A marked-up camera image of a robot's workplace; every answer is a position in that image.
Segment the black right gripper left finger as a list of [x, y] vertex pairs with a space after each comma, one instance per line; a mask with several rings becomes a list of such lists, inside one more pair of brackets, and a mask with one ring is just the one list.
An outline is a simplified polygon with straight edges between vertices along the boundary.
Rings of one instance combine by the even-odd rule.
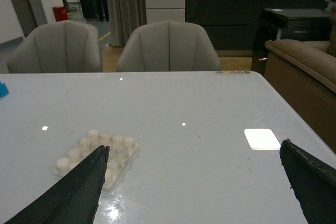
[[60, 181], [7, 223], [93, 223], [109, 148], [97, 147]]

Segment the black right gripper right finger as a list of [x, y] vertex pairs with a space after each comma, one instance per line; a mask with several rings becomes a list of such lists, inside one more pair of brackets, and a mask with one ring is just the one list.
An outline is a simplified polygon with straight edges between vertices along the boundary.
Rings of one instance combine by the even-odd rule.
[[295, 145], [282, 142], [281, 164], [308, 223], [335, 223], [335, 168]]

